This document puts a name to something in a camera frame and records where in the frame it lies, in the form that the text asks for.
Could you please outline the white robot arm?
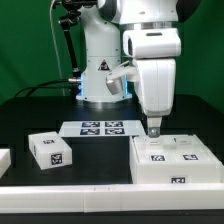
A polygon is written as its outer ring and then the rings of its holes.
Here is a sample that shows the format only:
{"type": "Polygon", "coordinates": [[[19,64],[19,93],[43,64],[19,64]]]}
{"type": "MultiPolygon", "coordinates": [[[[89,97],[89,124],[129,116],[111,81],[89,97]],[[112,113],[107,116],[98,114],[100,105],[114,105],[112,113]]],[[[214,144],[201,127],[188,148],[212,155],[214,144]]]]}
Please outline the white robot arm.
{"type": "Polygon", "coordinates": [[[89,102],[113,102],[134,84],[147,134],[160,136],[173,106],[181,39],[176,27],[201,0],[96,0],[81,7],[87,67],[83,93],[89,102]]]}

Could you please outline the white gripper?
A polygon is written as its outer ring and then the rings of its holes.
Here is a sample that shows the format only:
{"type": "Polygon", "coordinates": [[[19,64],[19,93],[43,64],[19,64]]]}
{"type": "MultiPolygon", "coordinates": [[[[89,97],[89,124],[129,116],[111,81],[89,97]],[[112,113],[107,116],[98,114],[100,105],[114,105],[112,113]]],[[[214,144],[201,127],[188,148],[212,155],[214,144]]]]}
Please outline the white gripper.
{"type": "Polygon", "coordinates": [[[176,61],[181,40],[176,28],[126,30],[124,53],[137,69],[135,91],[147,118],[148,136],[158,138],[162,118],[173,106],[176,61]]]}

